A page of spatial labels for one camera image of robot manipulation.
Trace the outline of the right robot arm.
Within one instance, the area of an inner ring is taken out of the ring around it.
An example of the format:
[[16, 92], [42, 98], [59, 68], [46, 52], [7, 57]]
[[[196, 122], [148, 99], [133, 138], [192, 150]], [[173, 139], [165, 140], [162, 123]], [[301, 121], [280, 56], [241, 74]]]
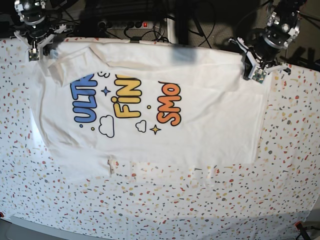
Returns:
[[29, 50], [37, 51], [52, 42], [56, 35], [70, 32], [61, 23], [63, 13], [58, 9], [48, 9], [45, 0], [16, 0], [14, 9], [23, 29], [13, 32]]

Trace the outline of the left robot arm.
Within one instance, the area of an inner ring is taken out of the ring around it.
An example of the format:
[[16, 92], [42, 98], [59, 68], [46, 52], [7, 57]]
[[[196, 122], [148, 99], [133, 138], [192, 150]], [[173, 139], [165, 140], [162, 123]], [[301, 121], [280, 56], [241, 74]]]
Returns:
[[265, 28], [255, 28], [244, 40], [241, 37], [229, 39], [243, 51], [243, 78], [263, 83], [273, 71], [291, 71], [285, 63], [278, 63], [276, 57], [298, 37], [300, 33], [299, 13], [305, 0], [281, 0], [273, 7], [269, 0]]

